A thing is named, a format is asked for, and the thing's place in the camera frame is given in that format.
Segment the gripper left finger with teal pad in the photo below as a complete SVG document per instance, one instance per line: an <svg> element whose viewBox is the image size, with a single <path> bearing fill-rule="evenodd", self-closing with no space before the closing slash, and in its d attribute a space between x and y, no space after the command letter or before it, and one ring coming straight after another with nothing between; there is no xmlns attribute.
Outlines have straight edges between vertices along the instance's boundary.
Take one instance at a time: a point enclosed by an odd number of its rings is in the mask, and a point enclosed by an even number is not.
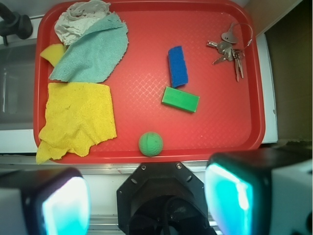
<svg viewBox="0 0 313 235"><path fill-rule="evenodd" d="M73 167L0 174L2 235L85 235L90 215L88 183Z"/></svg>

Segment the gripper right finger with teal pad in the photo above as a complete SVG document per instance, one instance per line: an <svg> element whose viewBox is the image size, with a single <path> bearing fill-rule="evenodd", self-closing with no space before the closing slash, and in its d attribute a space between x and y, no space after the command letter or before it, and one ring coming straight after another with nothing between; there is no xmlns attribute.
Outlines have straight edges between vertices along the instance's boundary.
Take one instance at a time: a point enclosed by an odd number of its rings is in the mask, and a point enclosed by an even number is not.
<svg viewBox="0 0 313 235"><path fill-rule="evenodd" d="M310 235L313 153L294 147L213 154L204 177L209 212L224 235Z"/></svg>

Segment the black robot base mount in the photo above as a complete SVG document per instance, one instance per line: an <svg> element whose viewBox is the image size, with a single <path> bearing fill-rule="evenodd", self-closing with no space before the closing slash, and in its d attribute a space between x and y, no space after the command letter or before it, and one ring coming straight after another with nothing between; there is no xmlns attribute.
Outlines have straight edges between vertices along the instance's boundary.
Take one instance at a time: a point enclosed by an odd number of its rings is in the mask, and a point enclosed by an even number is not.
<svg viewBox="0 0 313 235"><path fill-rule="evenodd" d="M127 235L214 235L204 183L182 163L143 163L117 189Z"/></svg>

